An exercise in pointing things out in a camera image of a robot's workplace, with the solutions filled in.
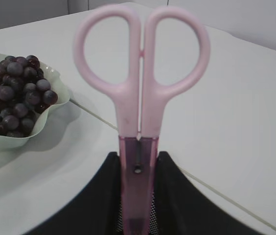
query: pink plastic sheath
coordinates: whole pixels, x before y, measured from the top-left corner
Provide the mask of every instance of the pink plastic sheath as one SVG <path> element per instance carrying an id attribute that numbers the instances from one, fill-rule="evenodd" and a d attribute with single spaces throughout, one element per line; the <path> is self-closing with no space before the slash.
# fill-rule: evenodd
<path id="1" fill-rule="evenodd" d="M 170 86 L 159 84 L 154 79 L 155 35 L 158 23 L 165 18 L 185 22 L 196 33 L 200 56 L 193 71 L 183 80 Z M 205 27 L 186 10 L 178 7 L 159 7 L 149 16 L 145 24 L 144 64 L 142 85 L 141 135 L 156 137 L 160 134 L 164 108 L 174 96 L 194 86 L 206 71 L 210 58 L 210 42 Z"/>
<path id="2" fill-rule="evenodd" d="M 148 235 L 158 139 L 119 137 L 119 146 L 124 234 Z"/>
<path id="3" fill-rule="evenodd" d="M 125 82 L 117 85 L 107 83 L 95 75 L 89 68 L 84 55 L 85 38 L 90 29 L 98 21 L 112 16 L 124 18 L 129 25 L 130 33 L 128 78 Z M 141 24 L 135 11 L 121 5 L 106 5 L 98 8 L 84 19 L 76 32 L 73 45 L 74 61 L 79 73 L 92 87 L 113 100 L 118 132 L 124 137 L 136 137 L 138 134 L 140 31 Z"/>

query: white wall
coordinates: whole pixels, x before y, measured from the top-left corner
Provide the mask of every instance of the white wall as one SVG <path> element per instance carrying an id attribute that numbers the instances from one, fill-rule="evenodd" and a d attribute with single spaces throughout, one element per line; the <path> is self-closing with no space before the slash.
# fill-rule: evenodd
<path id="1" fill-rule="evenodd" d="M 69 13 L 88 10 L 88 0 L 69 0 Z"/>
<path id="2" fill-rule="evenodd" d="M 0 0 L 0 28 L 66 14 L 67 0 Z"/>
<path id="3" fill-rule="evenodd" d="M 209 26 L 276 50 L 276 0 L 169 0 Z"/>
<path id="4" fill-rule="evenodd" d="M 124 3 L 124 2 L 135 2 L 148 7 L 157 7 L 166 5 L 167 0 L 89 0 L 89 9 L 95 9 L 99 6 L 111 3 Z"/>

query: mesh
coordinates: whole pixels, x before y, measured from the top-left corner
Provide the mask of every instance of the mesh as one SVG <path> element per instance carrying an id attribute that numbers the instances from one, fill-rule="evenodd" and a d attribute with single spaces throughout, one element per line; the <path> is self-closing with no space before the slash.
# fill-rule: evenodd
<path id="1" fill-rule="evenodd" d="M 158 230 L 158 223 L 157 223 L 157 216 L 155 210 L 155 203 L 154 203 L 154 194 L 152 195 L 152 203 L 151 203 L 151 212 L 150 212 L 150 226 L 149 226 L 149 234 L 150 235 L 160 235 Z M 118 211 L 118 220 L 116 223 L 116 231 L 121 232 L 123 231 L 123 222 L 122 222 L 122 205 L 119 206 Z"/>

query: scissor handle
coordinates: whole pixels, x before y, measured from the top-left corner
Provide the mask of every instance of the scissor handle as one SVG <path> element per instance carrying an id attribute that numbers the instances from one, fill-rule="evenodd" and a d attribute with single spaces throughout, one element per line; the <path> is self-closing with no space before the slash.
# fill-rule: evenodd
<path id="1" fill-rule="evenodd" d="M 199 41 L 200 55 L 192 72 L 183 80 L 169 86 L 154 79 L 155 37 L 158 23 L 165 18 L 174 18 L 190 26 Z M 178 7 L 159 7 L 149 16 L 144 34 L 144 73 L 142 85 L 141 135 L 157 137 L 160 134 L 162 117 L 168 101 L 194 86 L 207 69 L 210 58 L 210 41 L 205 27 L 186 10 Z"/>
<path id="2" fill-rule="evenodd" d="M 90 29 L 100 20 L 118 16 L 129 25 L 129 71 L 120 84 L 110 84 L 99 78 L 90 68 L 84 55 L 84 44 Z M 76 67 L 89 85 L 109 96 L 116 108 L 118 132 L 123 137 L 136 137 L 139 120 L 139 58 L 141 24 L 138 14 L 122 5 L 106 5 L 91 13 L 79 26 L 73 45 Z"/>

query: finger hole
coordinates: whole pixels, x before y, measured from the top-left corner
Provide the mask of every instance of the finger hole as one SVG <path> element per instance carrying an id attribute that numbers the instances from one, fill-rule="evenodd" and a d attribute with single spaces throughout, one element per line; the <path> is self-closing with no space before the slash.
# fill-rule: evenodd
<path id="1" fill-rule="evenodd" d="M 192 28 L 176 19 L 164 19 L 157 27 L 154 75 L 162 85 L 183 80 L 199 58 L 199 43 Z"/>
<path id="2" fill-rule="evenodd" d="M 90 69 L 102 80 L 119 84 L 129 68 L 129 28 L 121 17 L 96 23 L 85 41 L 85 57 Z"/>

